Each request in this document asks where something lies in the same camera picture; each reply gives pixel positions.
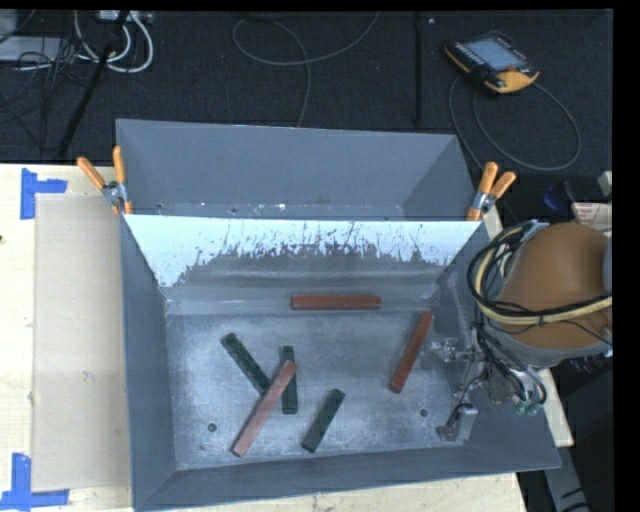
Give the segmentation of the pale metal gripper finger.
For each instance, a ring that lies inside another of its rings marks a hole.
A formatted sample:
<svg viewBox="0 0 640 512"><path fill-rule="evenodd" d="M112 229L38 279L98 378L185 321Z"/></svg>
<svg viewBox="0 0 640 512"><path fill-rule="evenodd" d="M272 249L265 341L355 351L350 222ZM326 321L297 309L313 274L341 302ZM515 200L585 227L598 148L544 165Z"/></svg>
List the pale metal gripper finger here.
<svg viewBox="0 0 640 512"><path fill-rule="evenodd" d="M436 433L443 441L466 441L477 415L478 410L471 403L458 404L452 409L446 422L436 428Z"/></svg>
<svg viewBox="0 0 640 512"><path fill-rule="evenodd" d="M427 342L422 355L422 368L434 369L440 365L457 364L470 361L475 356L475 350L463 346L454 338L436 338Z"/></svg>

